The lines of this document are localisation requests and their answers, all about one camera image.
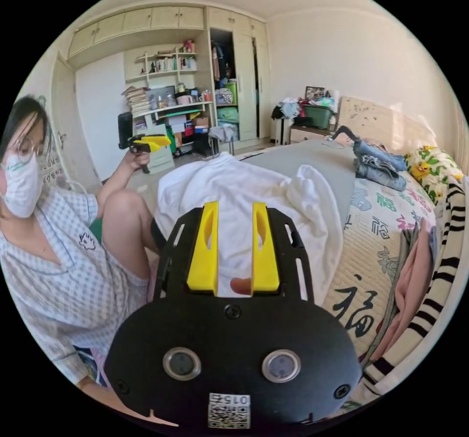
knee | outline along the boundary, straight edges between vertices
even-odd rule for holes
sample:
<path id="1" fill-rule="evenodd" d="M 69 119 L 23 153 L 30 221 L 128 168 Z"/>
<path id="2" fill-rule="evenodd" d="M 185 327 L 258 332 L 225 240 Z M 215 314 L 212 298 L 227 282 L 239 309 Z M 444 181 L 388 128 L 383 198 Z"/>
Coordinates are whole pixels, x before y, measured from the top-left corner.
<path id="1" fill-rule="evenodd" d="M 144 207 L 145 201 L 138 193 L 122 189 L 107 198 L 103 218 L 119 217 L 122 220 L 140 213 Z"/>

wall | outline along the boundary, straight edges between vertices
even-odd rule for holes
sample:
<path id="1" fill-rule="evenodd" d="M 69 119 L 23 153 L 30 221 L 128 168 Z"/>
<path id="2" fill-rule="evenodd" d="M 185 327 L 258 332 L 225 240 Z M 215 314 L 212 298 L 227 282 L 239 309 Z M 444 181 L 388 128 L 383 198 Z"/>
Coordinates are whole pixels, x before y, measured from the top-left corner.
<path id="1" fill-rule="evenodd" d="M 125 150 L 118 148 L 117 116 L 127 111 L 124 53 L 108 56 L 76 72 L 78 112 L 83 134 L 101 181 L 109 178 Z"/>
<path id="2" fill-rule="evenodd" d="M 272 105 L 324 86 L 423 116 L 441 147 L 454 149 L 454 94 L 433 58 L 396 20 L 346 9 L 316 9 L 267 22 Z"/>

glasses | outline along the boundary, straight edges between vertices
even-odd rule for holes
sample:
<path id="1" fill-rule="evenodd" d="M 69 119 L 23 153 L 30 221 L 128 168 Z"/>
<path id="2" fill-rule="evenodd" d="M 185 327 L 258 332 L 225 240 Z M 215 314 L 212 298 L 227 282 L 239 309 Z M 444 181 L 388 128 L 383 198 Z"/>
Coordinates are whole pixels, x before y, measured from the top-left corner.
<path id="1" fill-rule="evenodd" d="M 15 151 L 19 160 L 24 164 L 27 164 L 31 160 L 33 154 L 36 154 L 37 157 L 41 157 L 43 155 L 44 144 L 34 144 L 30 138 L 24 136 L 18 141 Z"/>

screw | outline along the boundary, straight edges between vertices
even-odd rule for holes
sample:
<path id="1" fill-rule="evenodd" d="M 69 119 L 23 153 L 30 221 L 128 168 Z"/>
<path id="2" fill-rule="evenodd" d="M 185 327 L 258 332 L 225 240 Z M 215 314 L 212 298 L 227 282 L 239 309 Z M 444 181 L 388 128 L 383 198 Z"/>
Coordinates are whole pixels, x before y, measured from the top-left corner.
<path id="1" fill-rule="evenodd" d="M 334 391 L 334 398 L 335 399 L 342 399 L 348 395 L 350 391 L 350 385 L 341 385 Z"/>
<path id="2" fill-rule="evenodd" d="M 130 389 L 128 388 L 128 385 L 123 382 L 122 380 L 119 380 L 117 382 L 117 389 L 119 390 L 119 392 L 122 394 L 122 395 L 128 395 Z"/>
<path id="3" fill-rule="evenodd" d="M 241 309 L 237 305 L 227 305 L 225 307 L 225 315 L 230 320 L 236 320 L 241 316 Z"/>

yellow duck pattern pillow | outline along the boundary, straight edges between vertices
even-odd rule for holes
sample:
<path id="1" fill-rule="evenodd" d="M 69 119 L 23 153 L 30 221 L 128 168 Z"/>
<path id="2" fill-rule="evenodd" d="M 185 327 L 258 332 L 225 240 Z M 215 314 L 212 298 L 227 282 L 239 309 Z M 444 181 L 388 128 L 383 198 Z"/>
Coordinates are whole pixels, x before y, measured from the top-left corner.
<path id="1" fill-rule="evenodd" d="M 461 182 L 464 175 L 453 158 L 438 147 L 423 146 L 404 156 L 407 171 L 434 202 L 446 197 L 448 178 Z"/>

